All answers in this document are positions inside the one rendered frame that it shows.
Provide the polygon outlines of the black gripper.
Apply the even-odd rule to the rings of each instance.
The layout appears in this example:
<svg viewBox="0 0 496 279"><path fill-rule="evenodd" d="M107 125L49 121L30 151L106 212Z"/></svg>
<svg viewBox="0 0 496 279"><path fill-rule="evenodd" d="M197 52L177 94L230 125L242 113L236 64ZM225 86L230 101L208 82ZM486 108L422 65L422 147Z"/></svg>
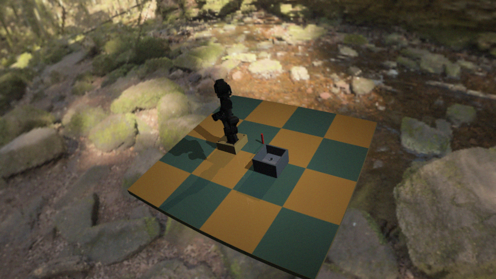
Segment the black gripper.
<svg viewBox="0 0 496 279"><path fill-rule="evenodd" d="M222 121L222 123L225 127L225 130L228 129L228 125L230 126L231 133L233 134L235 131L235 128L237 126L237 123L239 122L239 118L236 116L232 116L232 115L234 115L231 111L232 108L233 107L226 110L226 109L220 107L220 109L223 110L224 115L225 115L225 118L220 118L220 120Z"/></svg>

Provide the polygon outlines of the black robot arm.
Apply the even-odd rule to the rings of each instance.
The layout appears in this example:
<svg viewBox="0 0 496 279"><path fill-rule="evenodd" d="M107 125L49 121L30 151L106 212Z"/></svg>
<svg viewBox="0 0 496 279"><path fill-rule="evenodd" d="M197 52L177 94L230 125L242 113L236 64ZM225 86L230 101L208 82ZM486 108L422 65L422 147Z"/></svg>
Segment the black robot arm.
<svg viewBox="0 0 496 279"><path fill-rule="evenodd" d="M229 96L231 96L231 93L232 93L230 85L228 85L223 79L219 79L219 80L215 81L214 90L215 90L215 93L217 94L218 98L220 98L221 107L226 109L226 110L230 109L232 106L232 102L231 102L230 97L229 97ZM218 112L212 114L212 117L213 117L214 121L217 121L220 118L225 118L225 115L224 115L223 110L219 109ZM225 130L225 128L223 128L223 130L224 130L225 136L227 137L226 143L235 144L239 140L239 138L237 138L237 135L236 135L238 133L237 127L235 128L235 131L233 134L231 133L229 125L228 125L228 129Z"/></svg>

